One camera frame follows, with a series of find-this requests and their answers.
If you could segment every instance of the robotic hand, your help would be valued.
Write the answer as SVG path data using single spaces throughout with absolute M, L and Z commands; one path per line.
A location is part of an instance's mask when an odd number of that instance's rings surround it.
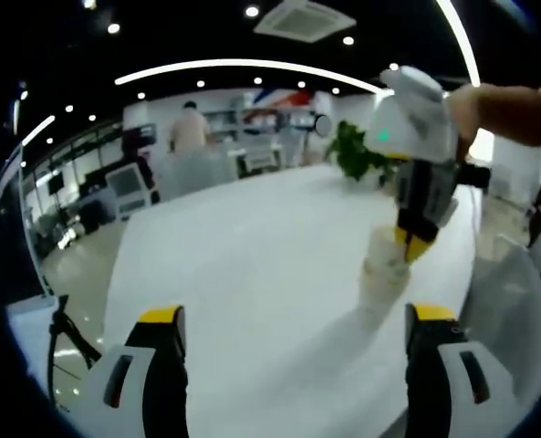
M 457 161 L 458 131 L 438 82 L 411 67 L 385 70 L 380 77 L 393 94 L 376 103 L 366 140 L 372 151 L 406 160 L 397 174 L 395 234 L 412 263 L 451 218 L 456 185 L 486 188 L 491 172 Z

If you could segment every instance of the air conditioning vent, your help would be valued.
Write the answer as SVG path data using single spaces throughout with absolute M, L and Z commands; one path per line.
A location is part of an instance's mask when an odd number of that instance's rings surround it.
M 355 24 L 353 18 L 318 3 L 284 2 L 266 14 L 254 31 L 257 34 L 315 43 Z

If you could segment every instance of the potted plant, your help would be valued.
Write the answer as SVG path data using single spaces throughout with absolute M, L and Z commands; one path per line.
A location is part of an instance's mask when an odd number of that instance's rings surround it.
M 353 123 L 341 121 L 337 126 L 337 136 L 327 148 L 325 159 L 337 154 L 337 164 L 343 174 L 359 182 L 368 171 L 380 171 L 377 185 L 382 187 L 393 178 L 391 160 L 386 156 L 370 151 L 364 145 L 365 131 Z

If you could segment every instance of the floor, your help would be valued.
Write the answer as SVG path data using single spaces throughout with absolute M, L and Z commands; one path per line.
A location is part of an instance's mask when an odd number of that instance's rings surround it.
M 125 228 L 125 223 L 105 225 L 65 250 L 56 250 L 42 264 L 47 282 L 56 294 L 69 295 L 68 315 L 82 336 L 100 352 L 110 277 Z M 527 242 L 522 212 L 504 201 L 485 196 L 481 233 L 476 243 L 478 258 L 498 260 L 506 253 L 506 243 L 494 243 L 494 236 L 500 233 L 519 243 Z M 86 372 L 79 352 L 69 339 L 60 337 L 54 374 L 59 405 L 69 408 Z

